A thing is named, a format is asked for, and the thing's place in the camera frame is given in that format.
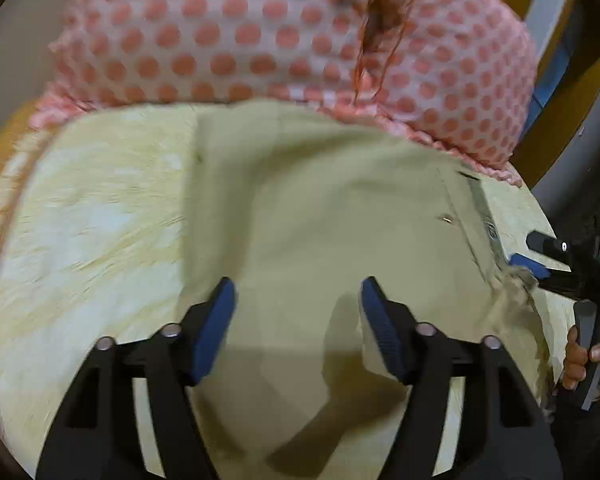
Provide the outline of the right hand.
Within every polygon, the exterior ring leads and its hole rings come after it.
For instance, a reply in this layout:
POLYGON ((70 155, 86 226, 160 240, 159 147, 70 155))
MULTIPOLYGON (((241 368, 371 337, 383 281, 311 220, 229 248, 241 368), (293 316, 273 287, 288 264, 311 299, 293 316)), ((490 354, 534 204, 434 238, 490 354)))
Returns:
POLYGON ((591 350, 586 350, 578 344, 579 332, 572 326, 568 332, 564 369, 562 370, 562 385, 567 390, 574 390, 586 377, 586 364, 600 363, 600 344, 591 350))

